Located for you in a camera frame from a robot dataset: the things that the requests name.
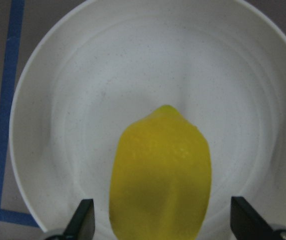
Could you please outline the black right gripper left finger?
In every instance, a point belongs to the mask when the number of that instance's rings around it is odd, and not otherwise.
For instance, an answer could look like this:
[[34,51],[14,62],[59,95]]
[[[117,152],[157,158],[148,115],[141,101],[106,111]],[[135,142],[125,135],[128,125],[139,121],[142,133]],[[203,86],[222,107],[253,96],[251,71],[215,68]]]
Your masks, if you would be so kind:
[[95,233],[94,200],[83,199],[65,228],[51,230],[42,240],[92,240]]

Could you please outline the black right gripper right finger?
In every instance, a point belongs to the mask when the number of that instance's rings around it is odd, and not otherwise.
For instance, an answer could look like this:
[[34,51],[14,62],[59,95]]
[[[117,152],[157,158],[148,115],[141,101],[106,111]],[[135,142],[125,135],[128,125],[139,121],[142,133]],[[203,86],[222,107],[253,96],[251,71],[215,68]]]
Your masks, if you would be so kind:
[[269,224],[240,196],[231,197],[230,229],[237,240],[286,240],[286,226]]

